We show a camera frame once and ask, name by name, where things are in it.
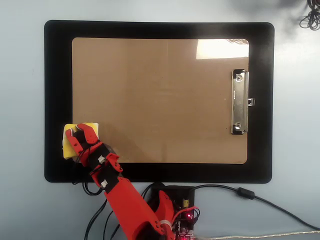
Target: robotic arm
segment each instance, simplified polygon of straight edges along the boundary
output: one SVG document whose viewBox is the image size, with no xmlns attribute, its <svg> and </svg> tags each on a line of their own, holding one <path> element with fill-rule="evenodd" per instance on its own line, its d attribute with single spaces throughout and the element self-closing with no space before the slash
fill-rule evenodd
<svg viewBox="0 0 320 240">
<path fill-rule="evenodd" d="M 94 129 L 78 124 L 78 131 L 68 129 L 65 134 L 77 154 L 77 161 L 90 167 L 96 185 L 104 190 L 119 224 L 128 240 L 174 240 L 172 223 L 175 219 L 173 202 L 159 191 L 159 206 L 155 212 L 140 196 L 132 183 L 122 176 L 119 156 L 103 144 Z"/>
</svg>

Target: clipboard clip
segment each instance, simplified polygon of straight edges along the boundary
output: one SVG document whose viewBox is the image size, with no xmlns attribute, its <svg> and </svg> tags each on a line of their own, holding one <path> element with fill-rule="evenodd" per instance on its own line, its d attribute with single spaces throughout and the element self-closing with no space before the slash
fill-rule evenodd
<svg viewBox="0 0 320 240">
<path fill-rule="evenodd" d="M 255 99 L 249 98 L 249 72 L 234 69 L 232 72 L 232 123 L 231 133 L 242 135 L 248 131 L 248 108 L 255 105 Z"/>
</svg>

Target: yellow sponge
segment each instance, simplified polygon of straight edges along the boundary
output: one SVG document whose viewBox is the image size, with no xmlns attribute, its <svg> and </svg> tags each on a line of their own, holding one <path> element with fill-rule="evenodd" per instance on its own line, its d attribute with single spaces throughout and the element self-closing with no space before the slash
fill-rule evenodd
<svg viewBox="0 0 320 240">
<path fill-rule="evenodd" d="M 90 126 L 93 128 L 95 134 L 99 138 L 98 130 L 99 130 L 99 124 L 94 122 L 84 122 L 84 124 Z M 76 127 L 77 124 L 66 124 L 63 129 L 63 137 L 62 137 L 62 150 L 63 150 L 63 158 L 64 159 L 70 159 L 73 157 L 76 157 L 77 154 L 72 148 L 69 140 L 67 139 L 66 131 L 68 129 L 72 129 L 73 132 L 78 131 L 79 129 Z"/>
</svg>

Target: light blue table surface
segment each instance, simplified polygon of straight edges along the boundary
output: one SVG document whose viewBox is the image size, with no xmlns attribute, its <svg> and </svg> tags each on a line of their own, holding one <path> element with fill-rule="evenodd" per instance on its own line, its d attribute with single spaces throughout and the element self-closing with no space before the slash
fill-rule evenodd
<svg viewBox="0 0 320 240">
<path fill-rule="evenodd" d="M 104 197 L 44 178 L 44 24 L 48 20 L 270 22 L 275 27 L 273 178 L 242 184 L 320 226 L 320 30 L 299 28 L 305 0 L 11 0 L 0 3 L 0 239 L 81 240 Z M 142 190 L 147 183 L 134 184 Z M 202 236 L 308 230 L 256 200 L 200 189 Z M 101 240 L 110 206 L 94 224 Z M 117 220 L 111 219 L 110 236 Z M 123 232 L 117 239 L 126 239 Z M 320 239 L 320 235 L 281 240 Z"/>
</svg>

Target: brown clipboard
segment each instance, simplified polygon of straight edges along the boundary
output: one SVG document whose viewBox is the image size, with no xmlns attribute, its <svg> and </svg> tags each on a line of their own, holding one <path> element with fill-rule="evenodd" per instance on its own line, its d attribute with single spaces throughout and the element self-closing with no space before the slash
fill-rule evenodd
<svg viewBox="0 0 320 240">
<path fill-rule="evenodd" d="M 232 78 L 248 70 L 249 43 L 209 40 L 75 38 L 73 123 L 99 123 L 120 162 L 245 163 L 247 134 L 231 134 Z M 233 56 L 237 45 L 246 54 Z"/>
</svg>

